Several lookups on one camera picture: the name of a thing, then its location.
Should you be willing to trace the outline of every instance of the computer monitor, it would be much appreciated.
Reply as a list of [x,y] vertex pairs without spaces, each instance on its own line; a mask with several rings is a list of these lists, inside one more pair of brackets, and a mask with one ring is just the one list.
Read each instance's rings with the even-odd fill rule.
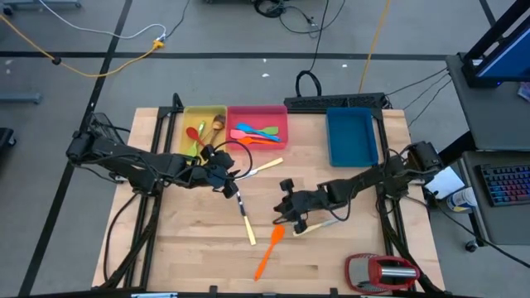
[[470,87],[495,88],[507,81],[530,82],[530,17],[508,37],[502,37],[529,8],[530,1],[517,0],[463,56],[462,71]]

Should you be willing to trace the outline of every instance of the plastic tray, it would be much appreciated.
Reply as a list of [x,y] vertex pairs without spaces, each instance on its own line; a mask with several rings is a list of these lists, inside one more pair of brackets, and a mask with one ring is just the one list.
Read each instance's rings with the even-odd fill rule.
[[366,167],[378,163],[369,108],[328,108],[326,126],[332,166]]
[[[210,143],[210,139],[213,136],[213,133],[210,132],[212,130],[212,122],[214,121],[215,115],[217,114],[226,116],[226,106],[201,106],[201,107],[184,108],[184,119],[183,119],[182,128],[181,128],[182,137],[181,137],[181,144],[179,145],[180,154],[187,154],[188,150],[190,149],[191,145],[194,142],[186,134],[186,129],[188,127],[194,127],[195,129],[199,129],[199,125],[202,121],[205,121],[206,124],[205,124],[205,129],[203,130],[201,137],[202,138],[206,137],[206,139],[204,139],[205,144]],[[226,138],[226,128],[223,129],[219,133],[219,135],[215,138],[215,142],[213,144],[214,147],[224,142],[225,138]],[[200,156],[201,150],[202,150],[202,146],[197,144],[197,156]]]
[[[269,105],[269,106],[241,106],[228,108],[227,120],[227,140],[233,140],[230,137],[230,130],[235,129],[238,123],[246,123],[255,129],[262,129],[265,127],[278,127],[278,134],[281,141],[274,145],[263,144],[249,144],[250,150],[278,150],[283,149],[287,145],[289,138],[289,131],[287,126],[287,108],[284,105]],[[243,150],[237,144],[228,144],[231,150]]]

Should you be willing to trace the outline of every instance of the keyboard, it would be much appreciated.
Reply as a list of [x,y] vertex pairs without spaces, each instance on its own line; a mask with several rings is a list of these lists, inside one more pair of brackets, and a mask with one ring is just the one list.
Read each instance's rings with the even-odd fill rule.
[[493,207],[530,204],[530,165],[478,167]]
[[283,101],[287,108],[326,111],[327,108],[388,108],[384,93],[295,97]]

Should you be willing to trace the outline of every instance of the pink bin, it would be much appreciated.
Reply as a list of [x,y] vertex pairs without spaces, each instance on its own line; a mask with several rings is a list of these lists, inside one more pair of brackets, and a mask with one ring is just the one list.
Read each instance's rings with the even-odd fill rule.
[[[277,150],[283,149],[287,145],[289,131],[287,126],[287,107],[284,105],[228,107],[226,123],[227,140],[233,140],[230,137],[230,131],[235,129],[238,123],[248,124],[257,130],[265,127],[278,127],[276,137],[281,139],[278,144],[265,145],[253,143],[247,145],[250,150]],[[233,150],[243,150],[240,145],[233,143],[228,144],[228,147]]]

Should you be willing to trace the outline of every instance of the yellow cable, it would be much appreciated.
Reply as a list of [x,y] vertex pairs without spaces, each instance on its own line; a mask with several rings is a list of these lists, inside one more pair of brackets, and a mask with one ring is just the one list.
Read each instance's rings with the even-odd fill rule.
[[384,20],[387,18],[389,8],[390,0],[387,0],[387,4],[385,4],[383,13],[381,13],[381,17],[379,18],[379,24],[377,30],[375,31],[375,36],[373,36],[372,46],[370,46],[370,53],[368,54],[368,59],[366,60],[366,63],[364,63],[363,75],[361,76],[361,83],[359,85],[359,93],[363,92],[364,77],[366,76],[366,73],[368,73],[368,67],[372,59],[372,54],[375,51],[375,46],[378,44],[379,32],[383,27]]
[[[40,51],[44,56],[50,58],[51,60],[55,60],[55,57],[53,55],[51,55],[50,53],[46,52],[45,50],[42,50],[42,48],[40,48],[38,45],[35,44],[35,42],[33,42],[32,40],[30,40],[28,37],[26,37],[22,32],[20,32],[13,24],[10,23],[10,21],[8,21],[5,16],[3,15],[0,15],[0,18],[6,22],[6,24],[15,32],[17,33],[22,39],[24,39],[24,41],[26,41],[28,44],[30,44],[30,46],[32,46],[33,48],[35,48],[36,50]],[[101,77],[106,77],[106,76],[109,76],[109,75],[114,75],[116,73],[118,73],[120,70],[123,70],[125,67],[129,66],[130,64],[134,63],[134,62],[137,62],[139,60],[142,60],[144,59],[145,57],[149,56],[152,52],[154,52],[155,50],[158,50],[160,48],[162,48],[164,46],[164,43],[161,42],[161,41],[158,41],[158,40],[155,40],[153,42],[153,46],[152,48],[145,54],[139,56],[138,58],[135,58],[135,59],[132,59],[130,61],[127,61],[125,62],[123,65],[121,65],[120,67],[118,67],[117,69],[113,70],[113,71],[109,71],[108,73],[106,74],[86,74],[80,70],[77,70],[76,68],[70,66],[70,65],[67,65],[66,63],[63,63],[63,62],[60,62],[61,65],[63,65],[65,68],[75,72],[76,74],[79,74],[79,75],[83,75],[87,78],[101,78]]]

